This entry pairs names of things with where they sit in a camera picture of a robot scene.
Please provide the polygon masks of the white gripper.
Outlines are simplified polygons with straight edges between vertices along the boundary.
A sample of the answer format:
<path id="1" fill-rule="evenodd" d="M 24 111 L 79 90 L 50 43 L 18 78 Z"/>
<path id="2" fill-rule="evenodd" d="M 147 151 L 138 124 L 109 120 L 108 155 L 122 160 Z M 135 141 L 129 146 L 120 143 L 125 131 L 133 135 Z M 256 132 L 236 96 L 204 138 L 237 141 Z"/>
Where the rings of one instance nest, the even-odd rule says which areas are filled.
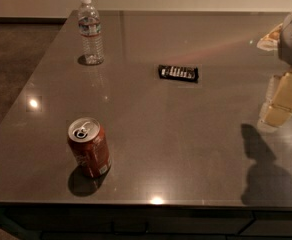
<path id="1" fill-rule="evenodd" d="M 278 49 L 279 58 L 292 66 L 292 11 L 286 16 L 283 24 L 277 25 L 258 41 L 257 48 L 264 51 Z M 258 127 L 279 128 L 291 117 L 292 71 L 287 71 L 282 76 L 271 77 L 260 111 Z"/>

